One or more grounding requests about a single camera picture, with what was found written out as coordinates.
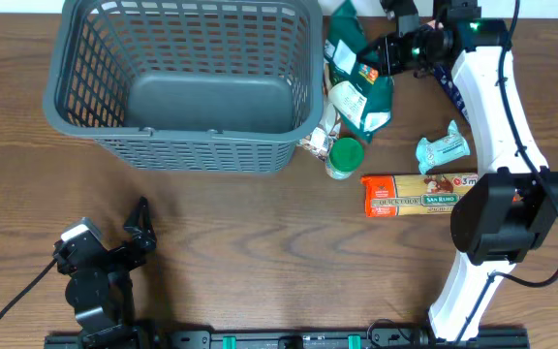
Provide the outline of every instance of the green lid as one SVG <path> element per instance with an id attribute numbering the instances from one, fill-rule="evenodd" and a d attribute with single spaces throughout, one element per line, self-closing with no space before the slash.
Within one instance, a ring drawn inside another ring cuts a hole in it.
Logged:
<path id="1" fill-rule="evenodd" d="M 341 172 L 352 172 L 363 162 L 365 152 L 360 143 L 351 138 L 343 138 L 330 149 L 328 159 L 331 165 Z"/>

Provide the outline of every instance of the basket rim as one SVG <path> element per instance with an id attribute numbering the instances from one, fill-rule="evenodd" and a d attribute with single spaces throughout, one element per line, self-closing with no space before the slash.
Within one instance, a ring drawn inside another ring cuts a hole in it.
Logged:
<path id="1" fill-rule="evenodd" d="M 62 21 L 55 38 L 55 46 L 50 60 L 48 71 L 48 83 L 43 95 L 43 112 L 46 120 L 52 128 L 67 136 L 86 139 L 108 140 L 108 139 L 141 139 L 148 141 L 191 141 L 191 142 L 256 142 L 256 143 L 292 143 L 296 142 L 313 132 L 322 119 L 323 113 L 323 37 L 322 37 L 322 10 L 318 1 L 293 0 L 308 12 L 309 15 L 309 44 L 311 53 L 309 55 L 309 69 L 311 71 L 312 94 L 311 108 L 305 122 L 292 131 L 282 134 L 266 134 L 254 132 L 224 131 L 223 133 L 211 133 L 207 131 L 176 131 L 176 130 L 152 130 L 139 129 L 137 127 L 79 127 L 64 120 L 55 106 L 56 95 L 62 79 L 61 71 L 64 64 L 69 45 L 73 39 L 71 36 L 74 29 L 74 18 L 78 18 L 81 5 L 91 1 L 65 0 L 62 8 Z M 261 4 L 269 1 L 257 1 Z"/>

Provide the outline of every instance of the basket bottom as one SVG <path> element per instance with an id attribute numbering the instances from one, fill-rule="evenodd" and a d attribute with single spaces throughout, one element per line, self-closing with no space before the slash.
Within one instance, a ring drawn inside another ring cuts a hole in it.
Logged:
<path id="1" fill-rule="evenodd" d="M 281 134 L 294 117 L 292 89 L 278 78 L 151 72 L 131 87 L 125 126 Z"/>

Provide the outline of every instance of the small container with green lid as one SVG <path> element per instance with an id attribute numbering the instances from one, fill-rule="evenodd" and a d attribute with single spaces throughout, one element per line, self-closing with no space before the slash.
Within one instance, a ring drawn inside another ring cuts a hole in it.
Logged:
<path id="1" fill-rule="evenodd" d="M 343 138 L 333 145 L 326 157 L 326 172 L 332 178 L 348 178 L 363 162 L 363 146 L 355 139 Z"/>

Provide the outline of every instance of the gray basket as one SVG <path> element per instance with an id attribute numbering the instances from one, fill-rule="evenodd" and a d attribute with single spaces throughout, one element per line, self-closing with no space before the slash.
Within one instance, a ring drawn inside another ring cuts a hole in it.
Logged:
<path id="1" fill-rule="evenodd" d="M 283 169 L 322 117 L 315 0 L 66 0 L 46 119 L 141 169 Z"/>

